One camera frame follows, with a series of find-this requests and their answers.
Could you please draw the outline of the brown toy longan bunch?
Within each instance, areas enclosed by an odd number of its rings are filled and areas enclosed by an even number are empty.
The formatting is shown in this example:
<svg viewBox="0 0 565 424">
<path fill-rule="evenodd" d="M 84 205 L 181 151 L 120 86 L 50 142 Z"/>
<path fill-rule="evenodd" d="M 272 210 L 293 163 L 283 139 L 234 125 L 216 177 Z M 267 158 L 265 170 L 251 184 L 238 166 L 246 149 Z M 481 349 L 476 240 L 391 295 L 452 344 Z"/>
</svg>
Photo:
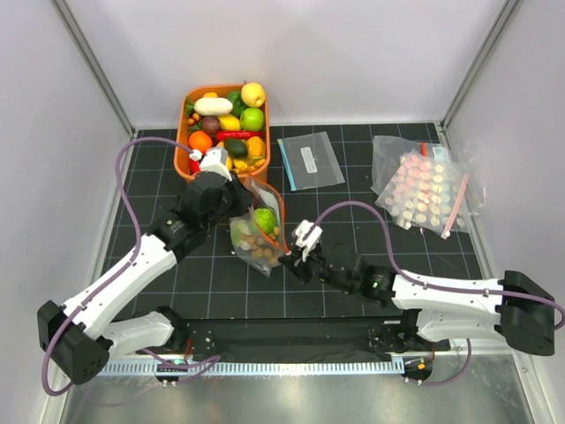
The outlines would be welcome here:
<svg viewBox="0 0 565 424">
<path fill-rule="evenodd" d="M 285 253 L 269 236 L 250 230 L 239 232 L 235 247 L 243 260 L 263 272 L 277 267 L 279 258 Z"/>
</svg>

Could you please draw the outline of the toy cauliflower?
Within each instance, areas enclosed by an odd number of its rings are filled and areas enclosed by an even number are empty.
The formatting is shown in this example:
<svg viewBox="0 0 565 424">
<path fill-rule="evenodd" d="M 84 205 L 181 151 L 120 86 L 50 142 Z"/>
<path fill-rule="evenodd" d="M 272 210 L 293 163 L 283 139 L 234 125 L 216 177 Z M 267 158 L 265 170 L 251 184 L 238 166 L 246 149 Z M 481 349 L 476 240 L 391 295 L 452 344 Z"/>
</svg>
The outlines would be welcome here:
<svg viewBox="0 0 565 424">
<path fill-rule="evenodd" d="M 232 245 L 237 249 L 249 250 L 247 242 L 249 227 L 246 220 L 235 219 L 230 222 L 230 238 Z"/>
</svg>

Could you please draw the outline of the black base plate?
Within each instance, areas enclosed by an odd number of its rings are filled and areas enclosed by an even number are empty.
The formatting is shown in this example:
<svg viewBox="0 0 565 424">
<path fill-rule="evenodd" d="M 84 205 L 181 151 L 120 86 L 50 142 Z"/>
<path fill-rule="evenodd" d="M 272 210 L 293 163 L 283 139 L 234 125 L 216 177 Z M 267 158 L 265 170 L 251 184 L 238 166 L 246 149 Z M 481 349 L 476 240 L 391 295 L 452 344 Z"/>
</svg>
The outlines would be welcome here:
<svg viewBox="0 0 565 424">
<path fill-rule="evenodd" d="M 413 319 L 397 317 L 185 320 L 158 353 L 219 355 L 235 363 L 358 363 L 394 354 L 424 355 L 450 348 L 417 336 Z"/>
</svg>

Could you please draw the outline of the yellow toy pear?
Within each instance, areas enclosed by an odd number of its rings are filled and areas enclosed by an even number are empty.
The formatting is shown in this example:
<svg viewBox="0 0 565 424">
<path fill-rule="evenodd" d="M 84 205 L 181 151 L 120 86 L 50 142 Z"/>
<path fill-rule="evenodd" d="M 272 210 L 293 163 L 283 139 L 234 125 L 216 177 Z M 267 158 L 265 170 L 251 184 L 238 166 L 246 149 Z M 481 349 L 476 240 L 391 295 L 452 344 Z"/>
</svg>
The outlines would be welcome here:
<svg viewBox="0 0 565 424">
<path fill-rule="evenodd" d="M 258 82 L 245 83 L 241 90 L 240 96 L 242 101 L 251 108 L 260 108 L 267 99 L 265 89 Z"/>
</svg>

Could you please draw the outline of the left aluminium frame post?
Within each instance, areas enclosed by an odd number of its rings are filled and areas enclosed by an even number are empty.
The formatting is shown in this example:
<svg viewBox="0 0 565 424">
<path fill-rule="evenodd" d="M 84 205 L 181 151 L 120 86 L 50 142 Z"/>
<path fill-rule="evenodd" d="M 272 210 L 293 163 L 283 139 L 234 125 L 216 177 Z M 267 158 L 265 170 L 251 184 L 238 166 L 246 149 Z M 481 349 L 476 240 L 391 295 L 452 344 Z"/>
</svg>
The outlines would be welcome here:
<svg viewBox="0 0 565 424">
<path fill-rule="evenodd" d="M 101 89 L 102 94 L 106 98 L 117 120 L 125 129 L 126 133 L 129 136 L 133 136 L 135 133 L 135 127 L 127 116 L 122 103 L 119 101 L 116 91 L 112 87 L 105 71 L 102 69 L 98 57 L 96 56 L 93 48 L 88 42 L 87 37 L 85 36 L 79 22 L 72 12 L 70 5 L 65 0 L 50 0 L 49 2 L 60 18 L 68 35 L 71 37 L 72 42 L 74 43 L 77 51 L 79 52 L 79 55 L 87 66 L 91 75 L 93 76 L 94 81 Z"/>
</svg>

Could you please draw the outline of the white toy radish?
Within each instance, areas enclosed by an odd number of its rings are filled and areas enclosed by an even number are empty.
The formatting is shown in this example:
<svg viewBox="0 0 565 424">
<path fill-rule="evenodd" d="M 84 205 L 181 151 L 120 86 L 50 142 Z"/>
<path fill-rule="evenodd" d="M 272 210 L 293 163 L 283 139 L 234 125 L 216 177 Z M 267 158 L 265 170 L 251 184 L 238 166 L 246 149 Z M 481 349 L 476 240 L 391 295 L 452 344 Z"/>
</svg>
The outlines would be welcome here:
<svg viewBox="0 0 565 424">
<path fill-rule="evenodd" d="M 231 113 L 233 104 L 222 97 L 202 97 L 194 103 L 193 108 L 201 116 L 223 116 Z"/>
</svg>

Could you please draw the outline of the green toy apple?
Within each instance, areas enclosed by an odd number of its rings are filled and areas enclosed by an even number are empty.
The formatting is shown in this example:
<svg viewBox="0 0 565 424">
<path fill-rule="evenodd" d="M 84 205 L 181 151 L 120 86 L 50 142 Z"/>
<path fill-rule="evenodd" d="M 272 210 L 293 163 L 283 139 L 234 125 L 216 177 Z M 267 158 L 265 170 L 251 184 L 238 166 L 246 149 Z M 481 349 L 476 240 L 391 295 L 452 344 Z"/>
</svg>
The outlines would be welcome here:
<svg viewBox="0 0 565 424">
<path fill-rule="evenodd" d="M 247 108 L 241 112 L 239 122 L 243 130 L 259 132 L 264 129 L 265 115 L 262 109 Z"/>
</svg>

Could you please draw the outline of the red toy chili pepper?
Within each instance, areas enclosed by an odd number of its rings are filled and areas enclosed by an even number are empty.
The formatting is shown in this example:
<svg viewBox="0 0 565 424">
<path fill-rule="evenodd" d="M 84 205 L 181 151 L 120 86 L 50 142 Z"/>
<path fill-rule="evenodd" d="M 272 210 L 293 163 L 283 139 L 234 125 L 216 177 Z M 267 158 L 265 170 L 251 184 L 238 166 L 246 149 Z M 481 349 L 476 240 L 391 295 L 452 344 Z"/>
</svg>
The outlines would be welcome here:
<svg viewBox="0 0 565 424">
<path fill-rule="evenodd" d="M 221 130 L 221 131 L 217 132 L 216 135 L 215 135 L 215 139 L 217 141 L 224 141 L 224 140 L 227 140 L 227 139 L 248 140 L 252 137 L 265 138 L 266 133 L 265 132 L 245 131 L 245 130 L 239 130 L 239 131 Z"/>
</svg>

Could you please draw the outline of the aluminium frame rail front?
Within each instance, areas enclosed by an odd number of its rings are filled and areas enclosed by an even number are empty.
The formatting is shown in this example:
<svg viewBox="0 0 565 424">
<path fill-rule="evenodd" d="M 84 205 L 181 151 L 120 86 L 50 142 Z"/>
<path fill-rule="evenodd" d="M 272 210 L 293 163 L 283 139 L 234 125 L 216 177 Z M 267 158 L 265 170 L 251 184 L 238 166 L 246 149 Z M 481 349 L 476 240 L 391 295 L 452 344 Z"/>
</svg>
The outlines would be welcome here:
<svg viewBox="0 0 565 424">
<path fill-rule="evenodd" d="M 98 375 L 112 373 L 140 375 L 140 355 L 153 360 L 148 371 L 173 380 L 181 374 L 199 375 L 329 375 L 329 374 L 397 374 L 405 378 L 425 380 L 432 371 L 432 354 L 394 354 L 389 360 L 358 363 L 235 363 L 223 362 L 219 355 L 196 360 L 189 352 L 158 353 L 151 347 L 111 358 Z"/>
</svg>

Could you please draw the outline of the orange zipper clear bag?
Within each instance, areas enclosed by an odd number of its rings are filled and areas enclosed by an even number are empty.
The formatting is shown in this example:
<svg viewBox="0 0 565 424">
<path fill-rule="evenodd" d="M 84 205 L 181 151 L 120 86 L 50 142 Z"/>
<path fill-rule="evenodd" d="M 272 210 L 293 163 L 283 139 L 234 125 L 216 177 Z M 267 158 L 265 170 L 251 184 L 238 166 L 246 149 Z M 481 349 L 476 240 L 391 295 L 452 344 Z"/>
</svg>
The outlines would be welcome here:
<svg viewBox="0 0 565 424">
<path fill-rule="evenodd" d="M 283 197 L 279 194 L 279 192 L 274 187 L 254 177 L 249 177 L 245 181 L 244 185 L 247 189 L 249 189 L 251 192 L 255 194 L 256 196 L 255 202 L 245 215 L 236 218 L 231 218 L 230 222 L 235 219 L 246 220 L 250 231 L 261 232 L 265 236 L 269 236 L 275 243 L 277 243 L 279 246 L 281 246 L 284 249 L 285 253 L 283 255 L 285 255 L 288 252 L 288 247 L 284 236 L 285 207 L 284 207 Z M 275 227 L 273 233 L 266 234 L 259 228 L 259 226 L 254 221 L 253 211 L 257 208 L 270 208 L 275 213 L 276 219 L 278 221 L 278 226 Z M 235 248 L 234 246 L 233 246 L 233 253 L 239 259 L 250 265 L 247 261 L 243 260 L 238 255 L 237 248 Z M 270 276 L 273 269 L 274 268 L 270 269 L 270 271 L 268 272 L 263 272 L 258 269 L 256 270 L 258 270 L 264 276 Z"/>
</svg>

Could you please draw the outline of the yellow toy lemon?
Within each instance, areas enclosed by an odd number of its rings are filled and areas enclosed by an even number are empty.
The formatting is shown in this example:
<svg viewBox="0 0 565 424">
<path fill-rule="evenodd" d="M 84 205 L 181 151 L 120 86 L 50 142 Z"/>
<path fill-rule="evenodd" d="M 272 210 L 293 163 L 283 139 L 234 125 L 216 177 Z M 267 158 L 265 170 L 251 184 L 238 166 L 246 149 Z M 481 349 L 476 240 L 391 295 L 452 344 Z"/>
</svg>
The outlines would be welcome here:
<svg viewBox="0 0 565 424">
<path fill-rule="evenodd" d="M 220 127 L 223 131 L 240 131 L 241 124 L 237 117 L 226 114 L 218 117 Z"/>
</svg>

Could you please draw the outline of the polka dot zip bag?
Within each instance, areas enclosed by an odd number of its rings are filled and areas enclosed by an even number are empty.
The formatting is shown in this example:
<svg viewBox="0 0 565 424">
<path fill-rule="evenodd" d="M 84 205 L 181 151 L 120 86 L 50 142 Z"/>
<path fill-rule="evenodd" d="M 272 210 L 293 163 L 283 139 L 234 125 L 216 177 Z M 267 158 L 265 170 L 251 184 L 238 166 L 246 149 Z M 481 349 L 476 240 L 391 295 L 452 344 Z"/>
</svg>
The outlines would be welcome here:
<svg viewBox="0 0 565 424">
<path fill-rule="evenodd" d="M 405 230 L 420 227 L 448 239 L 467 230 L 461 212 L 467 182 L 468 176 L 455 164 L 413 149 L 400 156 L 376 205 Z"/>
</svg>

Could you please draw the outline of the blue zipper clear bag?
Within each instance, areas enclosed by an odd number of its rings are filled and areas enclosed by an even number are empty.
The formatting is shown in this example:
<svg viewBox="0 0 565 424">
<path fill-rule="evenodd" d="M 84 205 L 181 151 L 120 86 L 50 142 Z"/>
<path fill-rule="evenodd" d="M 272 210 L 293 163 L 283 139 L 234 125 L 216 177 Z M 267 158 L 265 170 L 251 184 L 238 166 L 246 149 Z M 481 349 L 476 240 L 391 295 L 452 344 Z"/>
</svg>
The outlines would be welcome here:
<svg viewBox="0 0 565 424">
<path fill-rule="evenodd" d="M 293 192 L 345 182 L 328 134 L 315 132 L 277 140 Z"/>
</svg>

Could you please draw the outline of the aluminium frame post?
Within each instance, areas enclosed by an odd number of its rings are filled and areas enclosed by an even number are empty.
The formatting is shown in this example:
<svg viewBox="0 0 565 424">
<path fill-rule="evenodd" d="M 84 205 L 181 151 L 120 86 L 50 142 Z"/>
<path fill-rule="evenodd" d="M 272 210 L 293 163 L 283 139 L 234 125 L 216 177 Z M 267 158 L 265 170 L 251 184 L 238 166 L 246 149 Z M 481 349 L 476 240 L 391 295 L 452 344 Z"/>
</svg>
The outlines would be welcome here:
<svg viewBox="0 0 565 424">
<path fill-rule="evenodd" d="M 135 127 L 127 116 L 122 103 L 119 101 L 116 91 L 112 87 L 105 71 L 102 69 L 98 57 L 96 56 L 93 48 L 88 42 L 87 37 L 85 36 L 79 22 L 72 12 L 70 5 L 65 0 L 50 0 L 49 2 L 60 18 L 68 35 L 71 37 L 72 42 L 74 43 L 77 51 L 79 52 L 79 55 L 87 66 L 91 75 L 93 76 L 94 81 L 101 89 L 102 94 L 106 98 L 117 120 L 125 129 L 126 133 L 129 136 L 133 136 L 135 133 Z"/>
<path fill-rule="evenodd" d="M 503 35 L 509 28 L 512 20 L 516 16 L 522 0 L 506 0 L 498 11 L 492 25 L 486 33 L 477 54 L 473 58 L 471 65 L 465 73 L 456 94 L 448 106 L 445 115 L 440 123 L 441 130 L 446 133 L 450 125 L 454 122 L 459 110 L 469 96 L 471 89 L 477 83 L 480 75 L 485 70 L 489 60 L 498 47 Z"/>
</svg>

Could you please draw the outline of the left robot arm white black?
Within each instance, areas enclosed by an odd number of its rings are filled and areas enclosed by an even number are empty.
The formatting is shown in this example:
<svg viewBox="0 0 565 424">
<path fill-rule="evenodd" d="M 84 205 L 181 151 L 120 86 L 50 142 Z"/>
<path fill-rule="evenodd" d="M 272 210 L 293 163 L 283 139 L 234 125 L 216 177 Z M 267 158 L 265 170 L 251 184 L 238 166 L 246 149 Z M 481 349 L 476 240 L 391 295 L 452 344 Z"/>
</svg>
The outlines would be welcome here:
<svg viewBox="0 0 565 424">
<path fill-rule="evenodd" d="M 221 221 L 243 216 L 254 194 L 236 175 L 198 174 L 177 204 L 137 237 L 134 248 L 95 283 L 62 305 L 50 300 L 37 312 L 40 346 L 47 362 L 81 385 L 108 361 L 149 347 L 177 353 L 188 339 L 186 321 L 170 307 L 126 321 L 118 313 L 156 278 L 206 241 Z"/>
</svg>

